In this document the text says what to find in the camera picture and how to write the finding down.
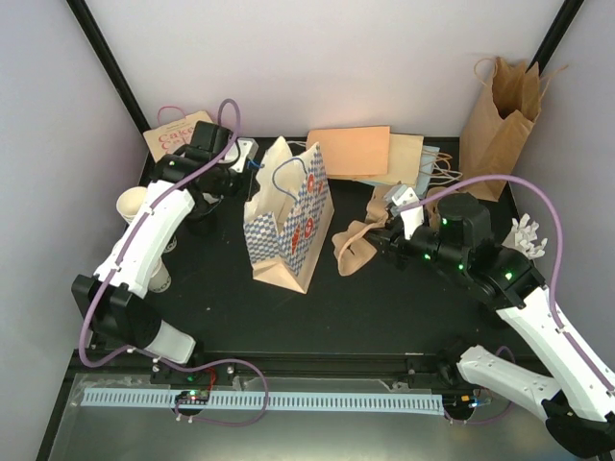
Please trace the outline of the blue checkered paper bag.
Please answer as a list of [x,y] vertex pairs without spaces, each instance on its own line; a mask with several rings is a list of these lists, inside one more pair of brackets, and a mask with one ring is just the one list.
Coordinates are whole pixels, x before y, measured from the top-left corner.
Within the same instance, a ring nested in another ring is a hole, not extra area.
[[295,156],[278,137],[263,156],[256,184],[243,216],[253,279],[305,294],[334,213],[319,145]]

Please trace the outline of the grey pulp cup carrier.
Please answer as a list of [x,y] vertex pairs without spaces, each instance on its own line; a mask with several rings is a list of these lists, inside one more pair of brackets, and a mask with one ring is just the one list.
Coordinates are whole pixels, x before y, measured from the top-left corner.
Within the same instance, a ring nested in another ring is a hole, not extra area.
[[376,255],[377,249],[367,241],[366,234],[384,228],[388,220],[385,196],[392,188],[392,185],[375,186],[366,206],[365,219],[353,221],[345,231],[332,237],[333,254],[340,276],[354,274]]

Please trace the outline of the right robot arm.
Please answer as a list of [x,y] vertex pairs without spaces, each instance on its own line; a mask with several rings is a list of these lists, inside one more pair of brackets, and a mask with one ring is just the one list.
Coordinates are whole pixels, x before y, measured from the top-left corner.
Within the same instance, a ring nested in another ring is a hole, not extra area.
[[613,374],[551,302],[533,263],[495,241],[489,210],[469,193],[446,196],[437,204],[440,225],[434,230],[412,188],[395,186],[383,202],[388,219],[369,232],[369,240],[398,264],[420,258],[463,286],[512,327],[548,370],[542,376],[475,345],[439,359],[439,380],[449,387],[467,381],[500,394],[534,415],[577,457],[613,451]]

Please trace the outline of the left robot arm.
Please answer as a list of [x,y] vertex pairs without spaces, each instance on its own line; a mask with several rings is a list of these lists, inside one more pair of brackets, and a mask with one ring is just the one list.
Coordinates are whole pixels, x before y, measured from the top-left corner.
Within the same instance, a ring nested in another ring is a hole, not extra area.
[[86,356],[86,339],[93,331],[172,363],[185,383],[199,381],[207,361],[194,351],[195,339],[165,322],[145,297],[161,268],[164,249],[182,223],[203,226],[221,199],[241,186],[247,161],[258,144],[219,125],[199,121],[188,143],[157,161],[143,203],[109,256],[90,277],[79,275],[71,292],[84,323],[79,355]]

